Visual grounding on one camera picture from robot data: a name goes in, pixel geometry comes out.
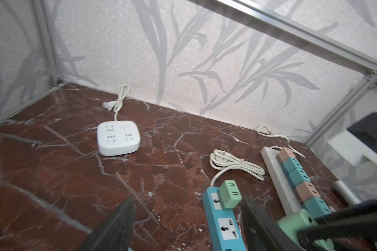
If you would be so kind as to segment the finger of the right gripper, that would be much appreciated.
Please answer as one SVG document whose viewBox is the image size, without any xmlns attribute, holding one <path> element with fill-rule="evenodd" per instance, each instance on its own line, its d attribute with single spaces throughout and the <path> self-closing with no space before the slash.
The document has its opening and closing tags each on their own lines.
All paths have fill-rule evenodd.
<svg viewBox="0 0 377 251">
<path fill-rule="evenodd" d="M 318 226 L 297 232 L 300 246 L 307 251 L 322 251 L 315 241 L 323 239 L 332 240 L 335 251 L 357 250 L 336 238 L 361 237 L 377 244 L 377 199 L 319 217 L 316 222 Z"/>
</svg>

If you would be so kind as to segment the long white multicolour power strip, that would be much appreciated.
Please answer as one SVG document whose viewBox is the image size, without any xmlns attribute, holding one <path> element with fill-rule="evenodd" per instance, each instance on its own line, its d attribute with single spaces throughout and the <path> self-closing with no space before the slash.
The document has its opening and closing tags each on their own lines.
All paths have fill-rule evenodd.
<svg viewBox="0 0 377 251">
<path fill-rule="evenodd" d="M 263 147 L 261 150 L 261 155 L 273 181 L 283 210 L 286 215 L 291 215 L 300 211 L 302 208 L 278 162 L 278 153 L 279 152 L 277 150 L 269 147 Z"/>
</svg>

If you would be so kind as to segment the green plug adapter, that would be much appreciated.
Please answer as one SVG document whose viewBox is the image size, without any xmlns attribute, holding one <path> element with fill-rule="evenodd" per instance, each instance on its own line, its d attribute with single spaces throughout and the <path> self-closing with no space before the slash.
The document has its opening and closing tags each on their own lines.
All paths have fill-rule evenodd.
<svg viewBox="0 0 377 251">
<path fill-rule="evenodd" d="M 234 180 L 225 180 L 219 188 L 219 198 L 224 210 L 233 210 L 242 200 L 237 183 Z"/>
<path fill-rule="evenodd" d="M 300 230 L 308 229 L 311 227 L 317 227 L 319 224 L 316 222 L 317 216 L 314 211 L 310 213 L 305 208 L 300 211 L 287 215 L 276 222 L 278 227 L 303 251 L 305 249 L 300 245 L 297 232 Z"/>
</svg>

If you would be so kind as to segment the white square power socket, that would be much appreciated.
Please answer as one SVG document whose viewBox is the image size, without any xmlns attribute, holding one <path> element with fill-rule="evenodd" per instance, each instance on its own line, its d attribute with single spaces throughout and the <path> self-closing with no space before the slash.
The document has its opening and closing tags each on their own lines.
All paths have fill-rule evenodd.
<svg viewBox="0 0 377 251">
<path fill-rule="evenodd" d="M 138 126 L 133 121 L 107 121 L 97 127 L 98 151 L 103 156 L 136 152 L 140 141 Z"/>
</svg>

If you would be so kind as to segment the teal power strip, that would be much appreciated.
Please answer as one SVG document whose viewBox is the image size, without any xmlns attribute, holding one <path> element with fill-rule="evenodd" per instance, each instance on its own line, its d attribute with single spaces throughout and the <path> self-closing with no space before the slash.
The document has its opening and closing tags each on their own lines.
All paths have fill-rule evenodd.
<svg viewBox="0 0 377 251">
<path fill-rule="evenodd" d="M 215 251 L 245 251 L 246 247 L 232 210 L 224 210 L 219 188 L 209 187 L 203 193 L 203 205 Z"/>
</svg>

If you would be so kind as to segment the pink plug adapter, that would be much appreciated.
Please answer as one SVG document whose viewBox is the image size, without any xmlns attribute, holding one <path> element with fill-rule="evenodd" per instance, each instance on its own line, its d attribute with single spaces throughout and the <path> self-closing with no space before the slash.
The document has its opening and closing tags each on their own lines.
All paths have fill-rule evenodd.
<svg viewBox="0 0 377 251">
<path fill-rule="evenodd" d="M 294 194 L 298 199 L 300 204 L 308 201 L 313 197 L 320 198 L 320 194 L 318 193 L 315 186 L 310 182 L 302 182 L 300 183 L 295 189 Z"/>
<path fill-rule="evenodd" d="M 288 149 L 287 147 L 284 147 L 280 150 L 278 155 L 276 156 L 279 164 L 284 163 L 288 158 L 296 158 L 295 154 L 292 152 L 292 150 Z"/>
</svg>

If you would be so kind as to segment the teal plug adapter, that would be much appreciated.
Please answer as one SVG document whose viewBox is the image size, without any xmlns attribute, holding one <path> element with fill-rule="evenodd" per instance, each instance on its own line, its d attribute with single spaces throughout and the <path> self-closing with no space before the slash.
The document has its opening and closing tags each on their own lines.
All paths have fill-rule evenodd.
<svg viewBox="0 0 377 251">
<path fill-rule="evenodd" d="M 303 169 L 300 162 L 293 157 L 287 158 L 282 164 L 281 168 L 285 174 L 285 176 L 288 176 L 289 173 L 294 171 L 295 169 Z"/>
<path fill-rule="evenodd" d="M 313 218 L 319 218 L 332 213 L 325 201 L 318 197 L 312 197 L 301 204 L 301 207 L 308 211 Z"/>
<path fill-rule="evenodd" d="M 288 182 L 292 189 L 295 189 L 303 182 L 310 183 L 311 180 L 303 169 L 295 168 L 287 176 Z"/>
</svg>

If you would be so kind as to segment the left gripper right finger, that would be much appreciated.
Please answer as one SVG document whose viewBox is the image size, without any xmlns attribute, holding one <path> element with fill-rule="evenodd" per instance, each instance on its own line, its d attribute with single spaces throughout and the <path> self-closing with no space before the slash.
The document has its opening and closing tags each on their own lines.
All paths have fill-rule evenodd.
<svg viewBox="0 0 377 251">
<path fill-rule="evenodd" d="M 301 250 L 252 199 L 242 199 L 241 212 L 249 251 Z"/>
</svg>

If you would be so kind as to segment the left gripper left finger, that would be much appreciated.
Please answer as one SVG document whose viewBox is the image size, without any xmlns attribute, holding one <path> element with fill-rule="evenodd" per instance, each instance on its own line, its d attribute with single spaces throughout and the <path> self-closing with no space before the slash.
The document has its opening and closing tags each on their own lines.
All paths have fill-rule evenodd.
<svg viewBox="0 0 377 251">
<path fill-rule="evenodd" d="M 134 201 L 127 198 L 75 250 L 131 251 L 134 222 Z"/>
</svg>

